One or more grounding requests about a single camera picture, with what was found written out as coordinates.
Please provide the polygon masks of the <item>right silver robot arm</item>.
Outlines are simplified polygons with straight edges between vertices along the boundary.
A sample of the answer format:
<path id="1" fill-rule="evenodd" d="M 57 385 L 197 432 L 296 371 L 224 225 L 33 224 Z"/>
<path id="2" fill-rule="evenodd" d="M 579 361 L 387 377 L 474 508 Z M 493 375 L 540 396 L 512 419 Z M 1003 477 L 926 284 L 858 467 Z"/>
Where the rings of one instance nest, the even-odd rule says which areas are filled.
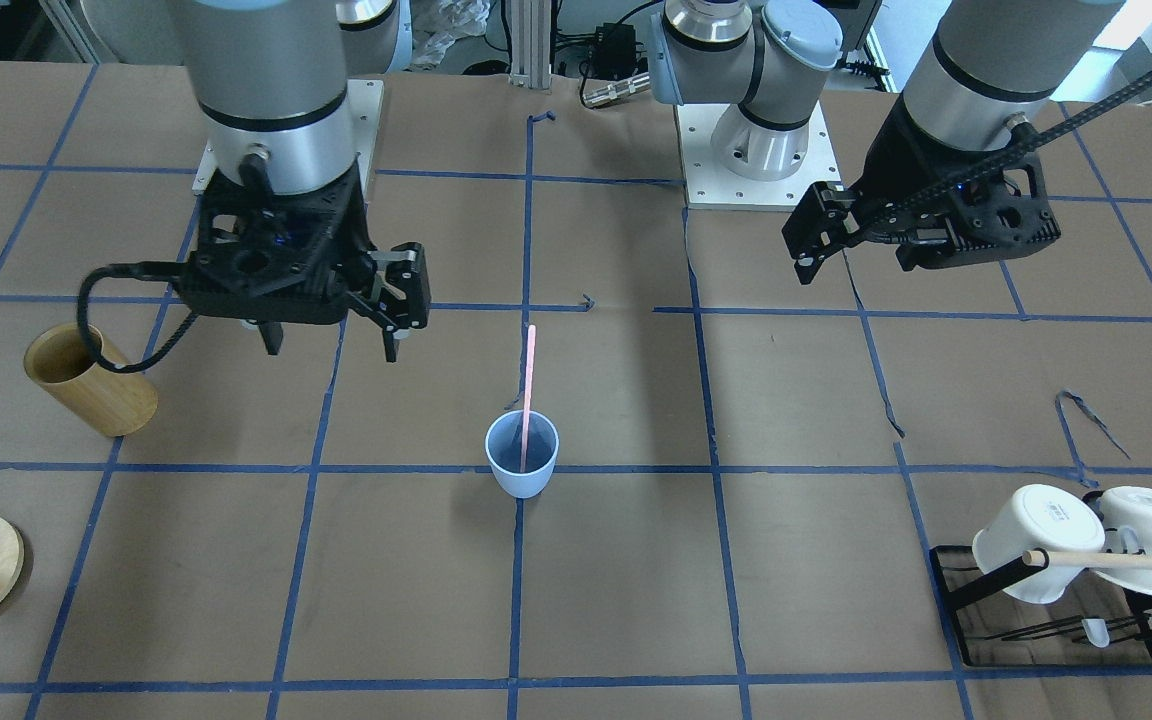
<path id="1" fill-rule="evenodd" d="M 365 316 L 397 361 L 408 333 L 429 325 L 431 291 L 419 242 L 371 241 L 361 168 L 355 71 L 410 65 L 407 1 L 169 1 L 215 168 L 200 197 L 196 245 L 182 263 L 115 263 L 79 287 L 76 324 L 92 361 L 136 373 L 169 353 L 200 316 L 253 323 L 266 351 L 285 324 Z M 109 361 L 90 327 L 104 279 L 161 282 L 188 314 L 142 363 Z"/>

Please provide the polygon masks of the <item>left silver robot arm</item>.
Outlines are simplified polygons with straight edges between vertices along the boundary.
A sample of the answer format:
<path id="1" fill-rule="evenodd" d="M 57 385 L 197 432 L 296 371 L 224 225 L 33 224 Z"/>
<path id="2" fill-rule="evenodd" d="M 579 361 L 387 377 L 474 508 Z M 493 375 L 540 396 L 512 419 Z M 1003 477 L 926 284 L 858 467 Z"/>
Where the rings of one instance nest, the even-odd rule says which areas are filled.
<path id="1" fill-rule="evenodd" d="M 896 247 L 902 270 L 1026 258 L 1060 237 L 1032 122 L 1120 9 L 1117 1 L 954 1 L 850 185 L 818 181 L 782 229 L 799 282 L 863 242 Z M 751 176 L 749 142 L 803 141 L 824 79 L 844 54 L 838 18 L 814 1 L 667 1 L 652 18 L 657 100 L 723 104 L 719 141 Z"/>

